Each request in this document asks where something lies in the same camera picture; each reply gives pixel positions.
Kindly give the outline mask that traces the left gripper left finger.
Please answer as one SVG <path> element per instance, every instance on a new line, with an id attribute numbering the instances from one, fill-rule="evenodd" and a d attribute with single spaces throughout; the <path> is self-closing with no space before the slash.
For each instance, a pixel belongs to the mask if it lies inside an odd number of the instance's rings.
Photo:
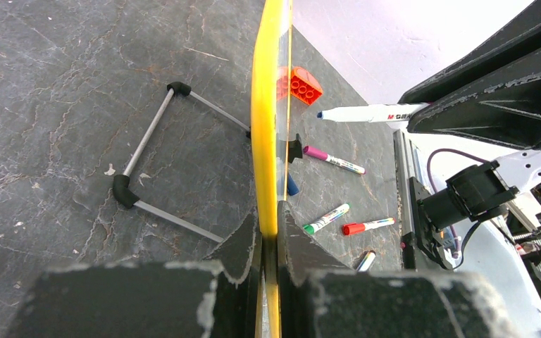
<path id="1" fill-rule="evenodd" d="M 261 283 L 261 234 L 256 208 L 206 258 L 223 265 L 217 277 L 212 337 L 256 337 Z"/>

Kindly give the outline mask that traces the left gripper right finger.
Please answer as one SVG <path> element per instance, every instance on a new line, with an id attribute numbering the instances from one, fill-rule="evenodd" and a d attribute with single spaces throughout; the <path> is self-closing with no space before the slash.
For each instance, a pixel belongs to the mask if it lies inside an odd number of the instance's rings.
<path id="1" fill-rule="evenodd" d="M 350 271 L 301 225 L 286 201 L 278 203 L 278 277 L 282 337 L 319 337 L 318 324 L 327 315 L 322 278 Z"/>

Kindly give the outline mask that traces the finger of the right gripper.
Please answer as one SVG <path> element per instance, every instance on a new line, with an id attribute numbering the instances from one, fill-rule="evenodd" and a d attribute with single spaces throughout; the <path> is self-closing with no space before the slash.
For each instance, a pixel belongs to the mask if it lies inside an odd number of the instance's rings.
<path id="1" fill-rule="evenodd" d="M 541 149 L 541 48 L 434 101 L 407 130 Z"/>
<path id="2" fill-rule="evenodd" d="M 406 91 L 399 103 L 434 102 L 541 49 L 541 0 L 460 60 Z"/>

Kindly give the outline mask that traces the blue marker cap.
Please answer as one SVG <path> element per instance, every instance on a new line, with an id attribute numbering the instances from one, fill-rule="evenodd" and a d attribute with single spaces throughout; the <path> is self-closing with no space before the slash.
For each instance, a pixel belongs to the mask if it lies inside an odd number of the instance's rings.
<path id="1" fill-rule="evenodd" d="M 290 174 L 287 174 L 287 194 L 295 196 L 299 193 L 299 188 Z"/>

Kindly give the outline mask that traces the blue capped marker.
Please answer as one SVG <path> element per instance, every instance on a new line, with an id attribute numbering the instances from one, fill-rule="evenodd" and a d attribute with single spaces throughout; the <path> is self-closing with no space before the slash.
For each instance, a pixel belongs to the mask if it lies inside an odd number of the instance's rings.
<path id="1" fill-rule="evenodd" d="M 429 103 L 417 104 L 371 104 L 368 106 L 344 106 L 320 111 L 316 117 L 340 123 L 389 123 L 408 121 L 414 113 L 427 108 Z"/>

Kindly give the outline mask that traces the white whiteboard wooden frame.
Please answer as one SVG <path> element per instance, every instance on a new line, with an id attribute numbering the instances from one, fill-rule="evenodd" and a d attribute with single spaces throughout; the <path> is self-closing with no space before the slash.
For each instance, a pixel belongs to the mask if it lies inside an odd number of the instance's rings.
<path id="1" fill-rule="evenodd" d="M 287 194 L 287 141 L 290 94 L 276 100 L 278 68 L 291 70 L 292 4 L 267 1 L 254 47 L 251 71 L 251 150 L 256 187 L 256 207 L 261 234 L 261 283 L 259 324 L 268 318 L 270 335 L 281 337 L 278 277 L 278 203 Z M 113 179 L 113 195 L 127 208 L 137 207 L 217 241 L 224 239 L 192 223 L 155 208 L 130 191 L 130 174 L 151 133 L 158 125 L 158 111 L 123 173 Z M 99 332 L 107 337 L 212 337 L 217 277 L 223 265 L 217 261 L 144 265 L 128 270 L 123 282 L 128 292 L 115 306 L 110 327 Z"/>

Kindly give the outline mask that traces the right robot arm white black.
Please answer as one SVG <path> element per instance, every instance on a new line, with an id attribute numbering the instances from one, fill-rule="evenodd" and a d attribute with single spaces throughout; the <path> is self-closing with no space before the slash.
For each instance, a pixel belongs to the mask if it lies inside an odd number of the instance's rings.
<path id="1" fill-rule="evenodd" d="M 422 200 L 423 216 L 441 229 L 464 218 L 484 221 L 521 192 L 528 176 L 541 182 L 541 1 L 532 2 L 471 53 L 408 90 L 403 104 L 426 103 L 407 130 L 443 134 L 518 150 L 513 161 L 472 165 L 446 182 L 443 192 Z"/>

